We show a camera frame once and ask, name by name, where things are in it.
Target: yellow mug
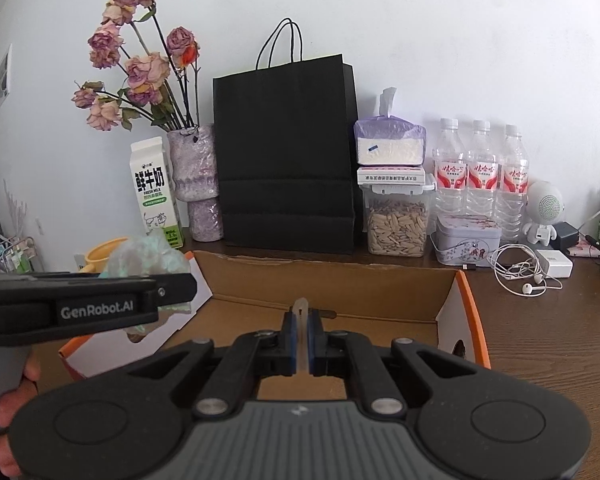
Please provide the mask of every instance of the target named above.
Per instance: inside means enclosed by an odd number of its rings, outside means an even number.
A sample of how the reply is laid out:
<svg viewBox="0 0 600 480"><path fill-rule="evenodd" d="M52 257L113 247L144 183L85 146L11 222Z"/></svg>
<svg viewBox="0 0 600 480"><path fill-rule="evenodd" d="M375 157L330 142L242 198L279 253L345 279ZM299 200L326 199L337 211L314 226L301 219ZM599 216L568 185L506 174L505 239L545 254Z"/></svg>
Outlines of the yellow mug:
<svg viewBox="0 0 600 480"><path fill-rule="evenodd" d="M109 255L113 252L113 249L126 240L126 237L115 238L114 240L109 240L99 246L95 246L84 257L86 265L80 269L80 272L102 272L109 261Z"/></svg>

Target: finger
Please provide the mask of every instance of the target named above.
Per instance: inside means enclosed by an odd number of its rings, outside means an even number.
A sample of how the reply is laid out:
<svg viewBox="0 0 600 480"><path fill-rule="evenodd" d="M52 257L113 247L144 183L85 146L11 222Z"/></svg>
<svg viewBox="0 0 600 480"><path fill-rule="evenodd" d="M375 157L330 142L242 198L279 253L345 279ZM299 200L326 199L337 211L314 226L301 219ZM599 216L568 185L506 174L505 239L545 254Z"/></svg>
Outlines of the finger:
<svg viewBox="0 0 600 480"><path fill-rule="evenodd" d="M0 436L0 465L9 465L14 463L13 454L11 453L11 446L9 446L9 439L6 435Z"/></svg>
<svg viewBox="0 0 600 480"><path fill-rule="evenodd" d="M36 385L23 379L17 390L0 397L0 428L8 428L16 412L37 394Z"/></svg>
<svg viewBox="0 0 600 480"><path fill-rule="evenodd" d="M37 383L40 380L40 361L37 356L32 352L29 354L27 363L24 365L23 375L33 383Z"/></svg>
<svg viewBox="0 0 600 480"><path fill-rule="evenodd" d="M8 478L16 478L22 475L20 467L15 462L10 463L9 465L1 465L0 472Z"/></svg>

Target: white robot figurine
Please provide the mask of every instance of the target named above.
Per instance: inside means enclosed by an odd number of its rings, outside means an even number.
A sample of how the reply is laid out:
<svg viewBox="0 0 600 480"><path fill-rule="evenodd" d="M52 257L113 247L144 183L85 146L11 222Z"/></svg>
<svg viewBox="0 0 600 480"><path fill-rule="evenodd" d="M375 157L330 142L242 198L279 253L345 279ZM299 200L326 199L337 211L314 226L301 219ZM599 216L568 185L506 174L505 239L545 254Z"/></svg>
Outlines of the white robot figurine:
<svg viewBox="0 0 600 480"><path fill-rule="evenodd" d="M549 245L549 241L557 236L554 224L563 211L560 190L543 180L534 182L526 192L526 214L531 219L522 228L526 240L530 244L539 242L544 246Z"/></svg>

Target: vase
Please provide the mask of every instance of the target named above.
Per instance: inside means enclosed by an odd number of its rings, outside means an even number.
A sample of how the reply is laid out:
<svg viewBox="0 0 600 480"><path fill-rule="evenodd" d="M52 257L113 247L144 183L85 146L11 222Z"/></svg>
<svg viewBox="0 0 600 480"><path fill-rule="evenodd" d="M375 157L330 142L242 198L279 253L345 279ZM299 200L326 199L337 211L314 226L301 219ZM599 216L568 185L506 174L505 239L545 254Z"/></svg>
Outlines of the vase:
<svg viewBox="0 0 600 480"><path fill-rule="evenodd" d="M217 198L189 202L189 229L197 242L215 242L224 236L220 201Z"/></svg>
<svg viewBox="0 0 600 480"><path fill-rule="evenodd" d="M175 195L183 202L218 196L218 167L214 126L184 128L167 133Z"/></svg>

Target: bag handle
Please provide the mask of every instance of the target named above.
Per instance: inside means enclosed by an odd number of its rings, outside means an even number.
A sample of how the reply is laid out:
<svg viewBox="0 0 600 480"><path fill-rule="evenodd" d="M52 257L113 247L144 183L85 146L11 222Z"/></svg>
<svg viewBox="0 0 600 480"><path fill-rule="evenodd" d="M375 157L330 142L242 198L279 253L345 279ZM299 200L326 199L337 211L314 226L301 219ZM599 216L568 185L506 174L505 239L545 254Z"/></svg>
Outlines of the bag handle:
<svg viewBox="0 0 600 480"><path fill-rule="evenodd" d="M264 54L264 51L267 48L267 45L269 44L269 42L271 40L273 40L273 44L271 45L271 50L269 53L269 64L268 64L268 68L271 68L271 59L273 58L273 50L276 47L276 42L278 41L278 38L279 38L280 34L282 33L282 30L287 25L289 25L289 27L291 27L291 63L294 62L294 49L295 49L295 40L296 40L294 27L298 30L298 36L300 38L300 61L302 61L302 55L303 55L303 51L304 51L304 45L302 44L302 32L300 31L300 27L296 22L294 22L291 18L285 18L280 23L278 23L278 26L271 33L271 35L269 36L267 41L264 43L264 45L260 49L260 53L258 54L258 60L256 61L256 70L259 68L260 58L262 58L262 54Z"/></svg>

